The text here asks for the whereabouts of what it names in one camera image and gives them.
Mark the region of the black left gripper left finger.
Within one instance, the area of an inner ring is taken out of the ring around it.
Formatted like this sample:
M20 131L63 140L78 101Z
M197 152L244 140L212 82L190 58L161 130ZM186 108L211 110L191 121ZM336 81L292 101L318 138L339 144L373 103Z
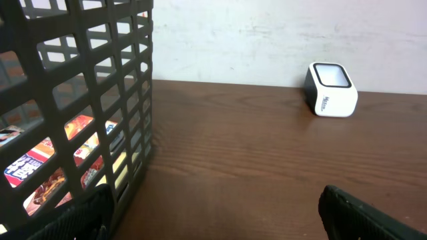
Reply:
M29 239L109 238L114 199L109 185L101 184L36 219Z

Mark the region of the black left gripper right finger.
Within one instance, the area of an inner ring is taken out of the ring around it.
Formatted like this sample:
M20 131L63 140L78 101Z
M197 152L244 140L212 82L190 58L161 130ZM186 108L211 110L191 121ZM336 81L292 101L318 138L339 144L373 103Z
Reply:
M417 231L334 186L325 186L318 213L329 240L426 240Z

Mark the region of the yellow snack bag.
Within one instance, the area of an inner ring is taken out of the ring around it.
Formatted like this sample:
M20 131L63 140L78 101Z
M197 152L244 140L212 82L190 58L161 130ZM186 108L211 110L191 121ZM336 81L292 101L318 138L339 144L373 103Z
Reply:
M68 140L72 140L83 131L91 122L93 117L88 115L78 115L65 124L65 133ZM1 146L10 143L22 132L24 127L29 127L30 123L23 122L18 115L1 118ZM97 133L77 148L73 154L75 164L79 167L89 155L98 147L99 137ZM45 138L24 155L15 160L4 170L4 175L9 184L15 188L28 179L38 168L45 164L55 154L53 142L50 138ZM94 163L85 170L81 176L81 185L85 189L92 182L95 175L103 168L103 157L99 156ZM66 181L65 174L61 168L44 181L34 192L24 200L23 206L29 216L33 215L45 202L51 198L52 194Z

